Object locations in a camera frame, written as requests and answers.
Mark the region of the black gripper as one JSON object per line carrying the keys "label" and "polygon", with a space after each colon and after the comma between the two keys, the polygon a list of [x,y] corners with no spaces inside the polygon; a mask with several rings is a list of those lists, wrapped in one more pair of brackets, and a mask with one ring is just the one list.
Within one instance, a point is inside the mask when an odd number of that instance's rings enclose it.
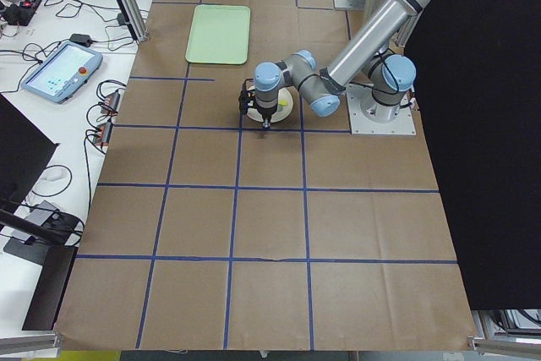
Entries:
{"label": "black gripper", "polygon": [[250,79],[246,79],[242,84],[238,97],[239,111],[247,115],[250,107],[255,108],[262,117],[263,129],[270,129],[271,117],[275,113],[275,86],[265,85],[256,80],[254,88],[249,90],[249,81]]}

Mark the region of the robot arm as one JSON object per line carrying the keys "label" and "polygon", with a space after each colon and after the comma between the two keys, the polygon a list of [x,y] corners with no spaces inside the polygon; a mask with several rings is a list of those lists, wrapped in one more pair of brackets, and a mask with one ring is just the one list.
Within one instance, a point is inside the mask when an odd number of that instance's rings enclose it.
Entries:
{"label": "robot arm", "polygon": [[358,33],[326,67],[317,70],[313,55],[300,50],[276,63],[263,62],[254,70],[253,89],[242,87],[239,111],[255,109],[264,129],[278,109],[279,91],[293,87],[312,111],[325,118],[340,106],[339,97],[358,73],[374,81],[367,100],[367,117],[386,123],[401,109],[404,94],[413,85],[416,69],[411,60],[389,50],[390,39],[406,22],[418,17],[431,0],[367,0],[365,21]]}

